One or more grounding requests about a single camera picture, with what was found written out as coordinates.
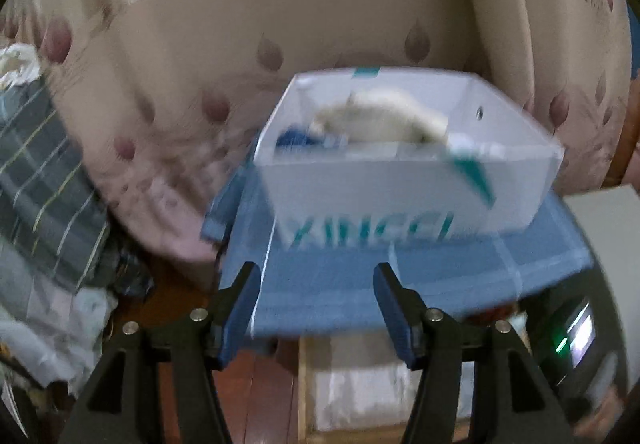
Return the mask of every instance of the white plush toy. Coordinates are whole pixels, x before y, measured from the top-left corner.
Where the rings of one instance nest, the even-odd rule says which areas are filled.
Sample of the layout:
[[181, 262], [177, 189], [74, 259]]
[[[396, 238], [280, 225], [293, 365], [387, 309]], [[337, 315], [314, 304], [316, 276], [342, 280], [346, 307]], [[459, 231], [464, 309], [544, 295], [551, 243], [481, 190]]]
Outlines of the white plush toy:
[[447, 117], [396, 88], [351, 93], [347, 102], [321, 109], [310, 126], [316, 135], [346, 135], [356, 142], [447, 144]]

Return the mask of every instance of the blue tablecloth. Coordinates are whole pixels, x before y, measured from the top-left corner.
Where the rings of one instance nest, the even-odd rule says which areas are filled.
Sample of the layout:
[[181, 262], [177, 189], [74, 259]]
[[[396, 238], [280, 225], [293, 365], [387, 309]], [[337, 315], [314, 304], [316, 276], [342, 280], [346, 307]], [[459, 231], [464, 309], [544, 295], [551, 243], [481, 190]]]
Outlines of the blue tablecloth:
[[403, 286], [451, 315], [516, 300], [593, 265], [580, 230], [550, 193], [523, 233], [380, 249], [285, 250], [257, 171], [249, 169], [221, 287], [242, 264], [262, 270], [253, 336], [382, 329], [372, 273], [388, 261]]

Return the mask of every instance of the metal screw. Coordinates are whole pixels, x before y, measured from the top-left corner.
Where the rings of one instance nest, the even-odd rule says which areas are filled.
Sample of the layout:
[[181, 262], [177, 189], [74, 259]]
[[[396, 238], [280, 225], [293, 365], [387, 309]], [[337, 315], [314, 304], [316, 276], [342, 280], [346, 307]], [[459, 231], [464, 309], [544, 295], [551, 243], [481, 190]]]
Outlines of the metal screw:
[[189, 314], [189, 317], [193, 321], [204, 321], [205, 319], [207, 319], [208, 315], [209, 313], [206, 309], [193, 309], [191, 311], [191, 314]]
[[122, 327], [122, 331], [128, 336], [135, 334], [138, 330], [140, 330], [140, 325], [135, 321], [128, 321], [127, 323], [124, 323], [124, 326]]
[[442, 321], [444, 318], [444, 314], [440, 309], [428, 309], [427, 310], [427, 319], [429, 321]]
[[506, 334], [511, 330], [511, 325], [508, 321], [500, 320], [495, 322], [495, 329], [500, 332], [500, 334]]

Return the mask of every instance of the clothing pile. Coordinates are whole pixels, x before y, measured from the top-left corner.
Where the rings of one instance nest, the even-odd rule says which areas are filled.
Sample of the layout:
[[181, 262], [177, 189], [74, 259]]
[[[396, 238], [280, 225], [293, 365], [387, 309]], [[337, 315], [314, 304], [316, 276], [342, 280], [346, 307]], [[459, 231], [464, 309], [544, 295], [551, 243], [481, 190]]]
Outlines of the clothing pile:
[[0, 50], [0, 69], [0, 340], [41, 385], [77, 394], [113, 292], [145, 297], [153, 282], [84, 175], [35, 48]]

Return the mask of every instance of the screen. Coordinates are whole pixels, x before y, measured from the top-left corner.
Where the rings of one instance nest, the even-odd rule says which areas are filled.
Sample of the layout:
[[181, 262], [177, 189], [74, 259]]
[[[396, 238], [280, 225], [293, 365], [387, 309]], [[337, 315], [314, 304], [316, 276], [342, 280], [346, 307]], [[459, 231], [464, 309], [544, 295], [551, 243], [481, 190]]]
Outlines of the screen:
[[591, 312], [591, 306], [587, 303], [567, 329], [567, 340], [569, 348], [571, 349], [571, 360], [574, 368], [587, 353], [587, 350], [593, 343], [595, 335], [593, 313]]

